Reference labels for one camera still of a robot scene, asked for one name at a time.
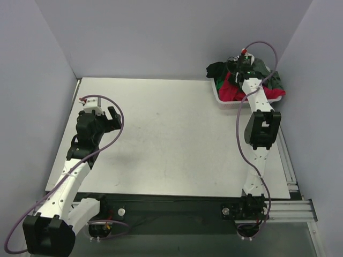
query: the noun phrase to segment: cable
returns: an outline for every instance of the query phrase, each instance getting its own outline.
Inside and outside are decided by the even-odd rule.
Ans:
[[[111,145],[114,144],[114,142],[116,142],[118,140],[118,138],[120,137],[120,135],[122,134],[123,132],[123,128],[124,128],[124,113],[122,111],[122,109],[119,107],[119,105],[117,103],[115,103],[113,100],[111,100],[110,98],[106,97],[106,96],[103,96],[103,95],[86,95],[84,97],[82,97],[81,99],[84,100],[84,99],[87,99],[89,97],[99,97],[99,98],[102,98],[102,99],[105,99],[107,101],[109,101],[110,103],[112,103],[115,107],[117,107],[120,115],[121,115],[121,118],[122,118],[122,127],[121,129],[119,130],[118,132],[118,135],[107,145],[105,145],[104,147],[102,147],[101,149],[87,155],[86,157],[84,157],[82,160],[80,160],[77,164],[75,164],[74,167],[72,167],[70,169],[70,171],[67,173],[67,174],[72,174],[72,172],[83,162],[87,161],[89,158],[91,158],[92,156],[100,153],[101,151],[107,149],[108,147],[110,147]],[[11,228],[9,234],[7,235],[6,237],[6,240],[5,240],[5,243],[4,243],[4,250],[5,252],[7,252],[8,254],[21,254],[21,253],[25,253],[27,252],[27,249],[26,250],[21,250],[21,251],[12,251],[9,249],[9,241],[10,241],[10,238],[13,234],[13,232],[15,231],[15,229],[17,228],[17,226],[20,224],[20,222],[29,214],[31,213],[37,206],[39,206],[40,204],[42,204],[46,199],[48,199],[63,183],[64,181],[68,178],[68,176],[64,176],[61,181],[49,192],[47,193],[41,200],[39,200],[35,205],[33,205],[29,210],[27,210],[20,218],[19,220],[17,220],[14,224],[14,226]]]
[[[113,220],[97,220],[97,221],[88,221],[87,224],[88,225],[91,225],[91,224],[94,224],[94,223],[99,223],[99,222],[106,222],[106,223],[115,223],[115,224],[118,224],[118,225],[121,225],[121,226],[125,226],[127,228],[129,228],[128,232],[122,232],[122,233],[118,233],[118,234],[115,234],[115,235],[109,235],[107,237],[102,237],[102,238],[97,238],[98,241],[99,240],[108,240],[108,239],[114,239],[114,238],[118,238],[118,237],[121,237],[121,236],[125,236],[129,233],[129,231],[131,230],[130,226],[128,224],[126,224],[125,222],[121,222],[121,221],[113,221]],[[86,230],[83,229],[83,232],[85,234],[86,237],[90,237],[90,238],[93,238],[91,237],[91,235],[88,235],[86,233]]]
[[[266,44],[267,46],[269,46],[269,47],[273,50],[274,55],[275,55],[275,66],[274,66],[274,70],[273,70],[267,77],[265,77],[265,78],[261,81],[261,83],[258,85],[258,88],[257,88],[255,91],[253,91],[253,92],[247,94],[247,95],[242,99],[242,101],[241,101],[241,103],[240,103],[240,106],[239,106],[239,108],[238,108],[238,112],[237,112],[237,119],[236,119],[236,139],[237,139],[238,149],[239,149],[239,151],[240,151],[240,154],[241,154],[242,158],[244,159],[244,161],[245,161],[247,164],[249,164],[251,167],[253,167],[253,168],[256,170],[257,174],[259,175],[259,177],[260,177],[260,179],[261,179],[261,182],[262,182],[264,188],[266,189],[266,192],[267,192],[267,195],[268,195],[268,202],[269,202],[269,205],[268,205],[267,213],[266,213],[266,215],[265,215],[265,218],[264,218],[264,220],[263,220],[263,223],[261,224],[260,229],[259,229],[253,236],[251,236],[251,237],[249,237],[249,238],[247,238],[247,237],[245,237],[244,235],[242,235],[242,236],[243,236],[243,239],[254,238],[254,237],[256,237],[256,236],[264,229],[264,227],[266,226],[266,222],[267,222],[267,220],[268,220],[268,216],[269,216],[269,213],[270,213],[271,206],[272,206],[272,199],[271,199],[271,195],[270,195],[269,189],[268,189],[268,187],[267,187],[267,184],[266,184],[266,182],[264,181],[264,179],[263,179],[261,173],[259,172],[258,168],[257,168],[255,165],[253,165],[251,162],[249,162],[249,160],[248,160],[248,159],[246,158],[246,156],[244,155],[243,150],[242,150],[242,146],[241,146],[241,142],[240,142],[240,135],[239,135],[240,115],[241,115],[241,110],[242,110],[244,101],[245,101],[246,99],[248,99],[248,97],[249,97],[250,95],[253,95],[253,94],[257,93],[257,92],[262,88],[263,83],[273,76],[273,74],[274,74],[274,72],[276,71],[277,66],[278,66],[278,54],[277,54],[275,48],[274,48],[271,44],[269,44],[269,43],[267,43],[267,42],[265,42],[265,41],[255,41],[255,42],[250,43],[249,45],[247,45],[245,49],[247,49],[249,46],[251,46],[251,45],[253,45],[253,44],[256,44],[256,43]],[[238,225],[238,226],[237,226],[237,229],[243,227],[244,225],[246,225],[246,224],[240,224],[240,225]]]

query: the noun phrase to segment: gray floor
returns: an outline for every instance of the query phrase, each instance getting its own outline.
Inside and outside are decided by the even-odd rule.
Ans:
[[[227,236],[126,236],[90,242],[77,237],[72,257],[88,256],[316,256],[306,223],[268,224],[252,242]]]

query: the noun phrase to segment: bolt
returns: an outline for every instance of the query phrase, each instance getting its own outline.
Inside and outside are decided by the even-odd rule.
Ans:
[[[125,215],[125,209],[124,209],[124,208],[120,208],[120,209],[118,210],[118,215],[119,215],[120,217],[123,217],[123,216]]]
[[[229,208],[225,207],[225,208],[223,208],[222,212],[224,215],[229,215],[230,210],[229,210]]]

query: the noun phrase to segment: red garment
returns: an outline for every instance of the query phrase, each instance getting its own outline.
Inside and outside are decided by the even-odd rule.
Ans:
[[[228,72],[223,85],[219,89],[219,99],[224,102],[241,101],[245,97],[245,93],[241,91],[237,86],[230,84],[230,82],[228,81],[230,75],[231,73]],[[276,99],[280,95],[286,95],[286,92],[279,88],[269,89],[263,86],[263,90],[267,99]]]

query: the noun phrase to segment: table top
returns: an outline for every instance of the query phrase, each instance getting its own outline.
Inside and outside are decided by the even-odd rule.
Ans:
[[[240,197],[248,165],[235,138],[237,110],[219,110],[210,81],[83,78],[76,99],[100,94],[125,115],[121,137],[100,153],[79,192]],[[102,109],[110,104],[102,100]],[[76,101],[46,187],[60,176],[82,105]],[[241,114],[242,148],[250,109]],[[117,131],[103,136],[100,147]],[[289,199],[278,146],[267,159],[272,198]]]

